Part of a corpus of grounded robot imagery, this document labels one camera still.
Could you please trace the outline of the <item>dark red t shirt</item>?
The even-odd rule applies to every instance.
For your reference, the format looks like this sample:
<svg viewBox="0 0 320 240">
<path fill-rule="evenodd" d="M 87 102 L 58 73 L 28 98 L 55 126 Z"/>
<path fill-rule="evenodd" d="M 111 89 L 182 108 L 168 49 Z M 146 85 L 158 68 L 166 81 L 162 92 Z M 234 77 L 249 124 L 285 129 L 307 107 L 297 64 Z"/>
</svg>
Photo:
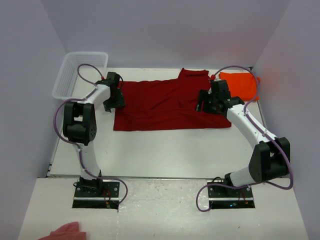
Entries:
<svg viewBox="0 0 320 240">
<path fill-rule="evenodd" d="M 122 87 L 125 107 L 115 111 L 114 131 L 226 129 L 223 116 L 195 110 L 200 90 L 208 90 L 208 70 L 182 68 L 167 80 L 126 81 Z"/>
</svg>

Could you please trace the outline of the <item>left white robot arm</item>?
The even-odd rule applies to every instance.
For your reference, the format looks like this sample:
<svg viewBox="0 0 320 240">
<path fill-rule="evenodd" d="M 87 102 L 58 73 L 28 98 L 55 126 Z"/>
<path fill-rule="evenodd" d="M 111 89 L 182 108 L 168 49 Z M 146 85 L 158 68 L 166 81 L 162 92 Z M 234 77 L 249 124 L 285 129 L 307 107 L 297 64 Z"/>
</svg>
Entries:
<svg viewBox="0 0 320 240">
<path fill-rule="evenodd" d="M 74 145 L 81 167 L 78 187 L 97 197 L 103 193 L 104 184 L 101 169 L 98 166 L 94 139 L 98 129 L 96 109 L 103 106 L 105 112 L 123 108 L 124 96 L 119 85 L 123 78 L 116 72 L 96 82 L 93 93 L 84 100 L 71 100 L 64 105 L 62 132 L 67 142 Z"/>
</svg>

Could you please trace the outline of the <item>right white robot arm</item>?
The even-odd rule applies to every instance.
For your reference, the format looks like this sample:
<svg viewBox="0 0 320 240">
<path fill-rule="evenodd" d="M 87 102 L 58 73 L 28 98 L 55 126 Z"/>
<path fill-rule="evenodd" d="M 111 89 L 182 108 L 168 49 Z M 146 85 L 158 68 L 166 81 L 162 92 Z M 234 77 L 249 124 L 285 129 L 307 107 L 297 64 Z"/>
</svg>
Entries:
<svg viewBox="0 0 320 240">
<path fill-rule="evenodd" d="M 223 191 L 230 197 L 245 186 L 271 184 L 273 179 L 284 176 L 293 178 L 289 140 L 268 131 L 247 107 L 240 97 L 231 96 L 226 80 L 211 81 L 210 89 L 201 89 L 195 107 L 197 112 L 223 116 L 235 125 L 253 149 L 247 167 L 224 176 Z"/>
</svg>

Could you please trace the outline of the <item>folded orange t shirt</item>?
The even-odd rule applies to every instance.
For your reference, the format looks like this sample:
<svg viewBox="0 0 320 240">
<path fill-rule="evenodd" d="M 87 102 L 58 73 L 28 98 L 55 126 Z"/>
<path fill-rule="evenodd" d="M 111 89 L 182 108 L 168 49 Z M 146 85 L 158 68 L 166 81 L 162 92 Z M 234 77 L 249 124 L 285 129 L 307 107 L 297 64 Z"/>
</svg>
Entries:
<svg viewBox="0 0 320 240">
<path fill-rule="evenodd" d="M 240 97 L 247 102 L 257 93 L 255 78 L 250 73 L 220 72 L 219 78 L 227 81 L 231 97 Z"/>
</svg>

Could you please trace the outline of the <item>white plastic basket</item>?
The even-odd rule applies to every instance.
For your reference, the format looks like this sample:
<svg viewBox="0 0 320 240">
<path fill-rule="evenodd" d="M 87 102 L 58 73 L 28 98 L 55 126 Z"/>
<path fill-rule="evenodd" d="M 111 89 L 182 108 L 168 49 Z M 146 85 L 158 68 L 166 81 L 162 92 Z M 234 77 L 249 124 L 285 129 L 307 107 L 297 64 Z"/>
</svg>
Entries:
<svg viewBox="0 0 320 240">
<path fill-rule="evenodd" d="M 105 76 L 108 54 L 98 51 L 75 51 L 65 55 L 52 90 L 56 100 L 66 100 L 72 97 L 78 80 L 77 68 L 80 64 L 90 64 L 100 70 Z"/>
</svg>

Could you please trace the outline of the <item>pink cloth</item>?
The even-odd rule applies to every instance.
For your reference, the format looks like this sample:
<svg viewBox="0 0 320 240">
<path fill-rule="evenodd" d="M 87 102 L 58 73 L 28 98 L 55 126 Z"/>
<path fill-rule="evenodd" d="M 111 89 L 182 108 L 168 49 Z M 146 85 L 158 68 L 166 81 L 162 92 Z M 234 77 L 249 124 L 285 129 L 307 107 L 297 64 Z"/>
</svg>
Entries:
<svg viewBox="0 0 320 240">
<path fill-rule="evenodd" d="M 80 231 L 78 221 L 66 223 L 58 229 L 51 231 L 49 235 L 40 238 L 40 240 L 86 240 L 87 233 Z"/>
</svg>

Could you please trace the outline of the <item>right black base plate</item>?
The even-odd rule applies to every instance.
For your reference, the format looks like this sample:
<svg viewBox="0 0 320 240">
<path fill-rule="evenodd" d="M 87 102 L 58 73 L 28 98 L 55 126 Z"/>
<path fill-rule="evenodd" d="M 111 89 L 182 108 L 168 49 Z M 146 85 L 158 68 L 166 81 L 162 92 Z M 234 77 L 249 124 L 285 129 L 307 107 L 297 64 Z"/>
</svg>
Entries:
<svg viewBox="0 0 320 240">
<path fill-rule="evenodd" d="M 207 192 L 211 210 L 255 208 L 253 192 L 250 187 L 230 189 L 221 186 L 208 186 Z"/>
</svg>

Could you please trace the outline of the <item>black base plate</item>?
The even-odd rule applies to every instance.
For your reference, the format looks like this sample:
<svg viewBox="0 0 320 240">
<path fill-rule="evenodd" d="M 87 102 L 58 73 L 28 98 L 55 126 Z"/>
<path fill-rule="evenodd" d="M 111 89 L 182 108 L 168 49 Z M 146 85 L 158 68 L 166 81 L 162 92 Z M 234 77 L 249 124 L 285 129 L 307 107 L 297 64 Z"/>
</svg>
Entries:
<svg viewBox="0 0 320 240">
<path fill-rule="evenodd" d="M 75 187 L 73 209 L 119 209 L 120 183 L 114 180 L 79 178 Z"/>
<path fill-rule="evenodd" d="M 255 208 L 253 192 L 250 187 L 230 189 L 221 186 L 208 186 L 207 192 L 211 210 Z"/>
</svg>

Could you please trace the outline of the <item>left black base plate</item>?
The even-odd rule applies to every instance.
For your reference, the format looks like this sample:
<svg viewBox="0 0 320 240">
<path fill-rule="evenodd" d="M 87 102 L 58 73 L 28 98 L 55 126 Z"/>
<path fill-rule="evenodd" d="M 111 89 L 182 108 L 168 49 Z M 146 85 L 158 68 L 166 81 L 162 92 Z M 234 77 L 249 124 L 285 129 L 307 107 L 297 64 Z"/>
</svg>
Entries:
<svg viewBox="0 0 320 240">
<path fill-rule="evenodd" d="M 114 180 L 79 178 L 75 187 L 73 209 L 119 209 L 120 183 Z"/>
</svg>

